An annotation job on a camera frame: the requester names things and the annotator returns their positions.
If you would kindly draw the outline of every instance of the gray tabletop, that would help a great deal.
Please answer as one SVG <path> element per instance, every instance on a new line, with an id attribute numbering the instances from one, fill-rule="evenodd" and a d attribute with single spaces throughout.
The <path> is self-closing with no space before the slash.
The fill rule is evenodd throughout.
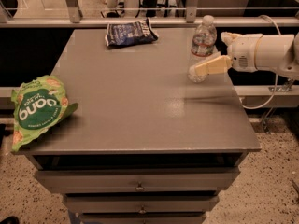
<path id="1" fill-rule="evenodd" d="M 227 74 L 188 80 L 193 31 L 161 28 L 154 44 L 109 49 L 106 30 L 76 30 L 53 74 L 79 108 L 20 153 L 259 150 Z"/>

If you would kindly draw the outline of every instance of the bottle label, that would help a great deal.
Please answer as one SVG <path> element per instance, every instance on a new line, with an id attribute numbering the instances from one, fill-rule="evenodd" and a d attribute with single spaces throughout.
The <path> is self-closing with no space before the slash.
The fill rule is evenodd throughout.
<path id="1" fill-rule="evenodd" d="M 206 57 L 213 54 L 214 41 L 213 37 L 204 33 L 196 34 L 192 40 L 192 54 L 200 57 Z"/>

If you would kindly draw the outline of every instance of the table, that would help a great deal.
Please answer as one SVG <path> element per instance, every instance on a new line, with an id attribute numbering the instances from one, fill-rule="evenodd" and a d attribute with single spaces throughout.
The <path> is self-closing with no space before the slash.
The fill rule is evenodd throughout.
<path id="1" fill-rule="evenodd" d="M 188 80 L 193 31 L 121 49 L 104 29 L 73 33 L 52 73 L 79 108 L 18 154 L 83 221 L 201 223 L 261 149 L 227 74 Z"/>

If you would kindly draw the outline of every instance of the bottle cap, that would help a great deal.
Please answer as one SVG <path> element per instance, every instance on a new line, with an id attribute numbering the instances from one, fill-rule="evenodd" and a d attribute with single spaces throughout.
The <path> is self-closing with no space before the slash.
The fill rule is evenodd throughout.
<path id="1" fill-rule="evenodd" d="M 210 16 L 210 15 L 205 15 L 205 17 L 203 18 L 203 24 L 204 25 L 210 25 L 214 22 L 214 17 Z"/>

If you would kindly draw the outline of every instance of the plastic bottle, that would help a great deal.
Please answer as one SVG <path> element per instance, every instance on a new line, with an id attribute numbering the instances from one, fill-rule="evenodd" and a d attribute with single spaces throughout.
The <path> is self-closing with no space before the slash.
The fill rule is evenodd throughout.
<path id="1" fill-rule="evenodd" d="M 213 54 L 214 44 L 217 38 L 217 31 L 214 26 L 214 17 L 206 15 L 194 33 L 192 39 L 191 54 L 189 59 L 189 67 L 206 59 Z M 204 76 L 189 76 L 193 82 L 202 82 L 206 79 Z"/>

